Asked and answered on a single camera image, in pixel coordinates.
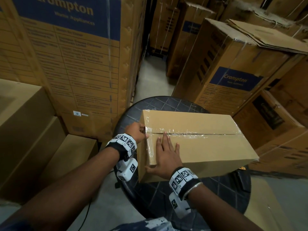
blue logo panel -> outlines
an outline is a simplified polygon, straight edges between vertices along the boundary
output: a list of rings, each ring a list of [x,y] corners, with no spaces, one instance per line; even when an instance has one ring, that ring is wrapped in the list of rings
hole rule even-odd
[[[182,31],[197,35],[200,30],[200,27],[201,27],[201,24],[193,23],[190,21],[185,21],[183,24]]]
[[[263,77],[257,77],[252,73],[246,73],[220,66],[210,83],[243,91],[251,91],[262,79]]]
[[[13,0],[20,16],[92,35],[120,40],[121,0]]]

black cable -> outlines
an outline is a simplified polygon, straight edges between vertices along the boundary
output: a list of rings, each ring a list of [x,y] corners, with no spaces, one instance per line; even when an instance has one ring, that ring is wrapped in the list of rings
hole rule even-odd
[[[85,222],[85,221],[86,221],[86,219],[87,219],[87,216],[88,216],[88,213],[89,213],[89,209],[90,209],[91,202],[92,202],[92,198],[90,199],[90,202],[89,202],[89,206],[88,206],[88,210],[87,210],[86,217],[84,218],[84,220],[83,220],[83,222],[82,222],[82,224],[81,224],[80,228],[78,229],[78,231],[80,231],[80,229],[82,228],[82,226],[83,226],[84,222]]]

table top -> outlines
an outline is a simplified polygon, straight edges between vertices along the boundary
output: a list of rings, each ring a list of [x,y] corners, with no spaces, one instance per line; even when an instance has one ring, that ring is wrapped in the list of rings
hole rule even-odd
[[[170,96],[150,97],[133,104],[126,110],[115,127],[114,135],[124,133],[127,125],[135,121],[138,122],[141,111],[144,109],[209,113],[201,106],[179,98]],[[201,181],[221,199],[243,214],[247,209],[251,191],[248,167],[246,167],[246,170],[242,170],[240,174],[240,180],[234,176],[234,173],[229,173],[224,176],[201,178]],[[182,231],[210,230],[202,216],[194,208],[183,219],[179,219],[176,216],[169,201],[169,195],[172,190],[168,181],[138,183],[138,171],[136,170],[130,181],[120,182],[122,190],[130,202],[145,218],[165,217],[168,221],[172,222],[172,226],[175,229]]]

metal bracelet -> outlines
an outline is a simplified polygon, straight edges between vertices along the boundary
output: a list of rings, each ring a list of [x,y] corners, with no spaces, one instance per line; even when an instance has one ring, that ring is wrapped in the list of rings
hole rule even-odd
[[[194,185],[193,187],[191,187],[189,190],[187,190],[187,192],[184,194],[183,199],[186,199],[186,196],[191,192],[192,189],[198,187],[199,185],[203,184],[202,182],[198,182],[196,185]]]

person's right arm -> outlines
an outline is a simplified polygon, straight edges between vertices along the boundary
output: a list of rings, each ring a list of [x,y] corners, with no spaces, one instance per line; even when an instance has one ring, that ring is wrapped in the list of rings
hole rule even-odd
[[[156,142],[156,163],[154,168],[146,166],[147,172],[167,180],[170,180],[176,168],[183,166],[180,159],[180,146],[177,143],[174,150],[166,132],[163,142],[160,138]],[[203,184],[192,189],[188,194],[188,199],[213,231],[262,231],[260,227]]]

